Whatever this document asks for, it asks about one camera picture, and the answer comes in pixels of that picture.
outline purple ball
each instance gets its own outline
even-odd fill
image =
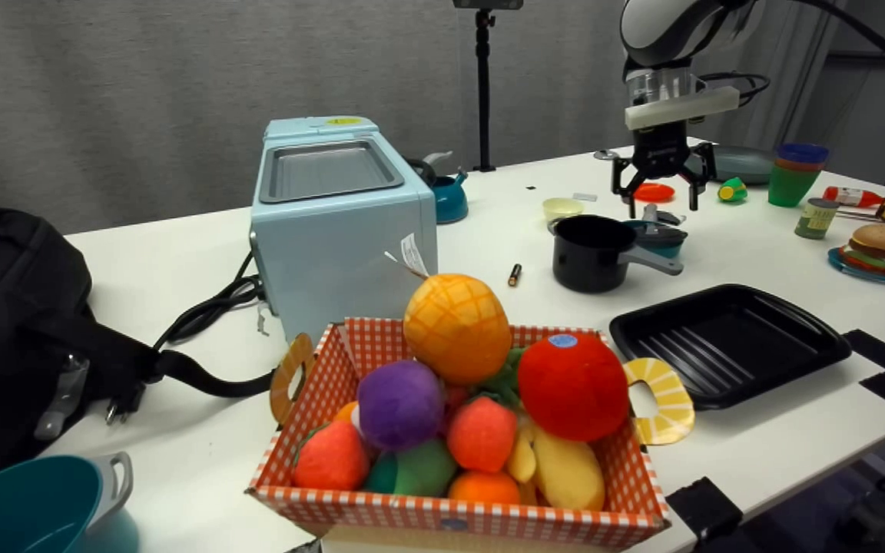
[[[403,451],[444,433],[445,397],[426,364],[403,360],[361,380],[358,411],[369,445]]]

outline plate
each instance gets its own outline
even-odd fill
[[[699,411],[730,408],[853,354],[807,311],[738,282],[620,313],[609,332],[623,360],[667,360]]]

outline wicker basket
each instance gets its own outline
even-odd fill
[[[517,344],[534,344],[557,332],[567,328],[517,326],[515,338]],[[279,416],[284,433],[270,443],[266,459],[257,462],[250,495],[314,535],[327,535],[331,525],[366,525],[469,532],[487,536],[623,548],[667,528],[667,503],[655,482],[650,453],[636,443],[632,423],[594,445],[607,474],[602,508],[557,508],[532,503],[488,505],[450,496],[323,492],[292,484],[290,466],[298,445],[314,431],[327,427],[346,402],[358,400],[358,384],[366,371],[406,355],[413,354],[406,346],[401,319],[346,319],[329,326],[318,355],[307,351],[298,360],[307,364],[298,400],[290,402],[285,392],[273,392],[273,413]],[[294,360],[285,355],[277,376],[279,387],[290,384],[290,364],[294,364]]]

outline black cooking pot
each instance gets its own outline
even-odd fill
[[[636,229],[601,214],[561,219],[554,225],[554,272],[574,290],[609,290],[627,277],[627,265],[647,265],[663,272],[681,272],[680,258],[655,253],[636,246]]]

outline pole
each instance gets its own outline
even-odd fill
[[[493,69],[488,69],[488,26],[496,25],[493,8],[477,8],[477,81],[479,81],[479,172],[493,172]]]

